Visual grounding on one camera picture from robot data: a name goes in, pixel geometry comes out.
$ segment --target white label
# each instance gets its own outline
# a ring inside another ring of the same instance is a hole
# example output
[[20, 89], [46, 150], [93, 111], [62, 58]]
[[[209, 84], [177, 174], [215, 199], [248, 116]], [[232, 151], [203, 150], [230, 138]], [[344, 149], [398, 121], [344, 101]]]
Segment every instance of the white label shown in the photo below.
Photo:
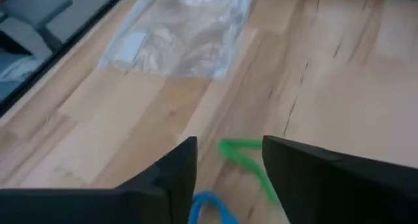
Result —
[[146, 34], [143, 32], [132, 33], [125, 37], [123, 46], [116, 56], [116, 60], [124, 63], [133, 63], [141, 49], [145, 37]]

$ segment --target green wire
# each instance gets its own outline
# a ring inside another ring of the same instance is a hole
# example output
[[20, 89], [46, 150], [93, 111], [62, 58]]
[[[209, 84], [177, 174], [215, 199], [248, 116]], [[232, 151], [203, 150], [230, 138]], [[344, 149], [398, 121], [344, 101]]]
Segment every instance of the green wire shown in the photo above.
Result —
[[261, 140], [223, 139], [219, 142], [219, 151], [221, 152], [221, 155], [254, 172], [260, 180], [261, 186], [266, 191], [269, 201], [273, 204], [280, 204], [277, 194], [274, 191], [273, 185], [268, 179], [266, 172], [254, 160], [236, 151], [236, 149], [239, 148], [260, 150], [262, 147], [263, 143]]

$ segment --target plastic bag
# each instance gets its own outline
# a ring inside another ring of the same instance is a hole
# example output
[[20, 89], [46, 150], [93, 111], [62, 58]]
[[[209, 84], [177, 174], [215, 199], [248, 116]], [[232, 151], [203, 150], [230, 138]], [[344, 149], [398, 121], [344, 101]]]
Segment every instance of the plastic bag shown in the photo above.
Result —
[[250, 5], [251, 0], [138, 0], [98, 68], [225, 76]]

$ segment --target wooden floor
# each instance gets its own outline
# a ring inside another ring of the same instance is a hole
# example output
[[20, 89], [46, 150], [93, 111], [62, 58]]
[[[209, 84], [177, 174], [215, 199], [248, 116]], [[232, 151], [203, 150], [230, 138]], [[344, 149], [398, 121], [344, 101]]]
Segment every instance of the wooden floor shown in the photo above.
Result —
[[197, 191], [242, 223], [287, 223], [252, 174], [219, 156], [221, 138], [283, 136], [418, 167], [418, 0], [254, 0], [224, 80], [94, 71], [135, 1], [0, 119], [1, 187], [114, 187], [197, 135]]

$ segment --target blue pipe cleaner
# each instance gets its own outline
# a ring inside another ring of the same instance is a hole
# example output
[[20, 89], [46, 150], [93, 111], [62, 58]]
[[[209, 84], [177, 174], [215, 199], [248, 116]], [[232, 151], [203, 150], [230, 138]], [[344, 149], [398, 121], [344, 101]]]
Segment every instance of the blue pipe cleaner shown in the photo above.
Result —
[[231, 214], [228, 208], [224, 205], [222, 200], [215, 195], [215, 193], [210, 191], [203, 191], [197, 193], [193, 197], [193, 204], [189, 216], [189, 224], [197, 224], [199, 219], [199, 213], [205, 202], [210, 202], [213, 204], [221, 214], [221, 219], [223, 224], [239, 224], [240, 222]]

